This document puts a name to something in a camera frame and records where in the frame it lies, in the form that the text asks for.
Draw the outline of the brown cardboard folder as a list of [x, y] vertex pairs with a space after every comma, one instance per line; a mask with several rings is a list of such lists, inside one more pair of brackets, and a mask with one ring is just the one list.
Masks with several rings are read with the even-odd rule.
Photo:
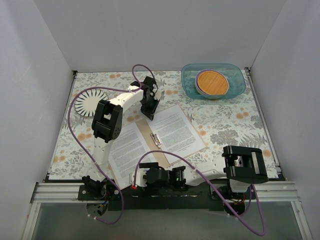
[[[147, 146], [149, 147], [150, 150], [161, 150], [161, 148], [158, 148], [152, 137], [151, 137], [151, 129], [147, 123], [149, 119], [141, 119], [137, 122], [133, 122], [136, 123], [138, 129], [140, 130], [144, 140], [147, 143]], [[144, 161], [145, 162], [158, 162], [160, 164], [161, 167], [163, 168], [167, 168], [170, 165], [172, 165], [173, 163], [178, 161], [178, 158], [175, 158], [171, 155], [167, 155], [167, 154], [163, 154], [163, 153], [151, 153], [149, 155], [147, 155], [146, 157], [144, 157]]]

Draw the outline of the metal folder clip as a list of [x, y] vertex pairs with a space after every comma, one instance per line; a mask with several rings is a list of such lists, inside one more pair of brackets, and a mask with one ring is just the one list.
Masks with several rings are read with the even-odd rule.
[[158, 148], [161, 148], [162, 142], [161, 142], [159, 136], [158, 136], [156, 133], [153, 133], [153, 132], [150, 134], [150, 136], [151, 136], [151, 138], [153, 139], [155, 145], [156, 145]]

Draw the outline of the printed paper sheet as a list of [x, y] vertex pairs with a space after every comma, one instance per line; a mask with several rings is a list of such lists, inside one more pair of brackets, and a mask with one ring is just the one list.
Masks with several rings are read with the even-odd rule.
[[178, 104], [156, 113], [147, 123], [159, 137], [162, 151], [186, 158], [206, 147]]
[[150, 148], [136, 123], [122, 128], [112, 143], [108, 160], [113, 179], [121, 190], [131, 185], [131, 174], [141, 156], [148, 151]]

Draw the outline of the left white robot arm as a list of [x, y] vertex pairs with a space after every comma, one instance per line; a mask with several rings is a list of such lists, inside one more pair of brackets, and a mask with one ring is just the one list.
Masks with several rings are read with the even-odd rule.
[[94, 167], [87, 176], [82, 177], [87, 191], [95, 200], [103, 199], [107, 193], [104, 186], [106, 177], [101, 172], [105, 172], [108, 168], [113, 141], [119, 137], [122, 130], [124, 112], [139, 102], [141, 113], [152, 121], [160, 102], [157, 91], [155, 78], [147, 76], [141, 83], [132, 82], [128, 92], [97, 103], [91, 125], [94, 136]]

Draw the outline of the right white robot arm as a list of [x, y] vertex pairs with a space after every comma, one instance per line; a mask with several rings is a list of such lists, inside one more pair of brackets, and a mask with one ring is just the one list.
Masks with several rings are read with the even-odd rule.
[[[163, 153], [183, 161], [186, 166], [166, 170], [158, 162], [142, 162], [149, 154]], [[263, 152], [259, 148], [228, 145], [223, 148], [221, 155], [225, 167], [222, 172], [211, 168], [193, 166], [183, 157], [163, 150], [151, 150], [139, 159], [132, 173], [131, 187], [147, 187], [148, 185], [163, 184], [176, 190], [186, 186], [196, 187], [203, 182], [227, 178], [227, 195], [237, 199], [245, 193], [250, 185], [263, 184], [269, 181]]]

